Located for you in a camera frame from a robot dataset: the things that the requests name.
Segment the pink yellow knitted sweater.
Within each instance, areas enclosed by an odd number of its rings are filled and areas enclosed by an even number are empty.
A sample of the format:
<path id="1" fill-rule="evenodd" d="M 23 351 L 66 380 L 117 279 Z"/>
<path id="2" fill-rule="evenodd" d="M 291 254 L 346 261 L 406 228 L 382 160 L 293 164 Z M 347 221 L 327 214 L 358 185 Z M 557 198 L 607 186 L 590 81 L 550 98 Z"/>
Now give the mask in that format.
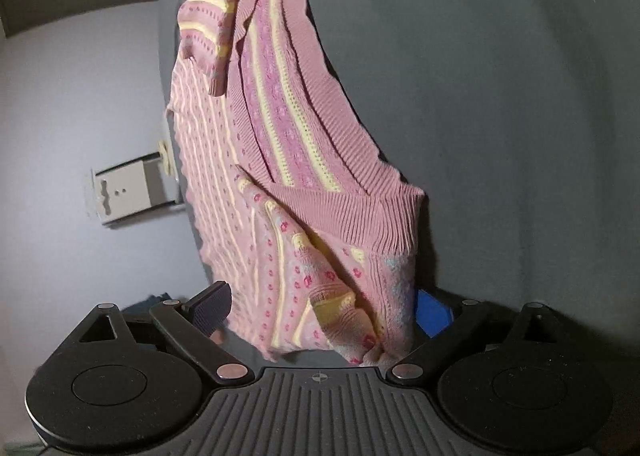
<path id="1" fill-rule="evenodd" d="M 175 38 L 168 108 L 228 328 L 268 360 L 406 356 L 423 193 L 359 123 L 307 0 L 177 0 Z"/>

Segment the grey round table cover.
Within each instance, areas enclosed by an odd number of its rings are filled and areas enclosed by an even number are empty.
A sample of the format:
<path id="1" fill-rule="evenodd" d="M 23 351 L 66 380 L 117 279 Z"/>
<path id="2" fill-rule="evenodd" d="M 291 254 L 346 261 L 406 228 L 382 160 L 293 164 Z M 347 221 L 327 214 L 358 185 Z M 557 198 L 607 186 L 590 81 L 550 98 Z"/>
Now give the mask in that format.
<path id="1" fill-rule="evenodd" d="M 639 0 L 309 0 L 329 70 L 426 194 L 416 283 L 552 306 L 639 354 Z"/>

